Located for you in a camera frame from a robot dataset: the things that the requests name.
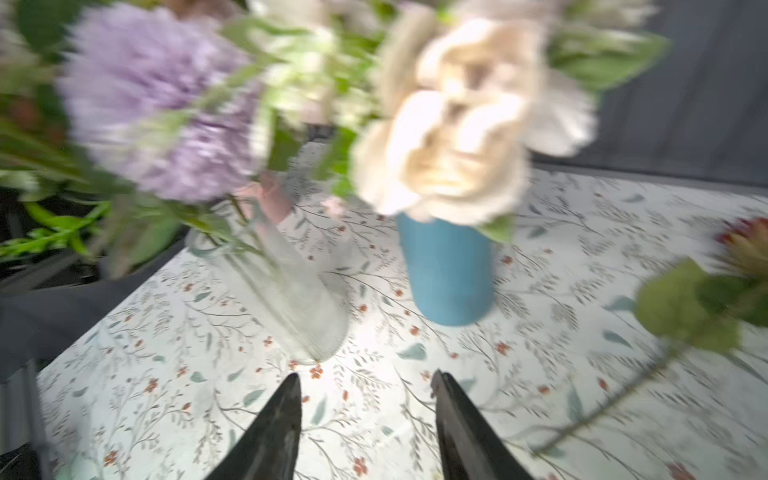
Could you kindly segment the red berry sprig stem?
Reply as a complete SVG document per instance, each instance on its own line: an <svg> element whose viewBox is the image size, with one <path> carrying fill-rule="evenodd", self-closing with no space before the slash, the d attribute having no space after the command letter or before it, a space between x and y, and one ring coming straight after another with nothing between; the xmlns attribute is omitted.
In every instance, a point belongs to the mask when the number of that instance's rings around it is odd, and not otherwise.
<svg viewBox="0 0 768 480"><path fill-rule="evenodd" d="M696 348L721 355L741 345L743 323L767 326L767 219L728 222L717 241L731 274L710 274L688 258L647 281L633 310L637 321L665 341L664 351L588 416L532 450L541 457L633 395Z"/></svg>

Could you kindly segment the teal ceramic vase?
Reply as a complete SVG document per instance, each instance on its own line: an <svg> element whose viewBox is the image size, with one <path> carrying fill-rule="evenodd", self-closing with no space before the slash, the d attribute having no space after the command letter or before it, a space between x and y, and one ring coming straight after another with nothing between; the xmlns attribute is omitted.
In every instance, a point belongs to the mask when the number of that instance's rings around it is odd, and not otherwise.
<svg viewBox="0 0 768 480"><path fill-rule="evenodd" d="M430 321L462 327L494 303L492 242L475 229L443 220L395 217L416 306Z"/></svg>

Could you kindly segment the purple white flower bunch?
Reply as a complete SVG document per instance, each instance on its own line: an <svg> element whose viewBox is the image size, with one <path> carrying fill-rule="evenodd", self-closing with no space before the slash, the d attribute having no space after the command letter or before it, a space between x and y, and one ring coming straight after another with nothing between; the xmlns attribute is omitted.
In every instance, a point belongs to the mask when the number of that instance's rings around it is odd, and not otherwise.
<svg viewBox="0 0 768 480"><path fill-rule="evenodd" d="M284 170L362 82L392 1L5 1L1 186L32 218L5 262L70 250L121 269Z"/></svg>

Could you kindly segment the cream peony flower stem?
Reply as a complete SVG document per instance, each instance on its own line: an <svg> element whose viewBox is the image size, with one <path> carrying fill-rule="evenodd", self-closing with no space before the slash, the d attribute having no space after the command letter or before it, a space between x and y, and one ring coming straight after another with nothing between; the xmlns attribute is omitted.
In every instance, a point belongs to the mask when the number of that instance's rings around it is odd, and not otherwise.
<svg viewBox="0 0 768 480"><path fill-rule="evenodd" d="M568 157L596 135L594 98L547 59L563 13L561 1L467 1L447 26L407 3L377 53L379 116L350 150L355 194L423 222L512 212L531 153Z"/></svg>

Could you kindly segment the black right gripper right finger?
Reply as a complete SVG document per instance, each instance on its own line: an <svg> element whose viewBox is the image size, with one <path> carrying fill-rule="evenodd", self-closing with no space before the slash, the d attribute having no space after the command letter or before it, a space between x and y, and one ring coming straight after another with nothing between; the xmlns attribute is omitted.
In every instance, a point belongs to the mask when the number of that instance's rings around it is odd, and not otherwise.
<svg viewBox="0 0 768 480"><path fill-rule="evenodd" d="M451 374L435 371L431 387L444 478L532 480Z"/></svg>

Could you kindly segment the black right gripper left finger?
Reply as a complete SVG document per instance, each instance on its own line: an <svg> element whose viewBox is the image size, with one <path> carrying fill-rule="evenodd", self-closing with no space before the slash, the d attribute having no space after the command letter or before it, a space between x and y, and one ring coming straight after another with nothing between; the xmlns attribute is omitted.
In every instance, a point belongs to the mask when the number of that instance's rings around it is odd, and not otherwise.
<svg viewBox="0 0 768 480"><path fill-rule="evenodd" d="M299 454L301 427L301 381L297 373L292 373L207 479L291 480Z"/></svg>

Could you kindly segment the clear ribbed glass vase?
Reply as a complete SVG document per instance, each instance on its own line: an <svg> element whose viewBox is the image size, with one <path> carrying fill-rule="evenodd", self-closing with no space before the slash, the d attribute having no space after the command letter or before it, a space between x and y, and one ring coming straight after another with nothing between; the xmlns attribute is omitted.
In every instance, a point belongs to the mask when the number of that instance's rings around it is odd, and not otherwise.
<svg viewBox="0 0 768 480"><path fill-rule="evenodd" d="M279 232L256 201L225 201L190 231L186 247L203 260L292 359L322 363L347 338L341 296Z"/></svg>

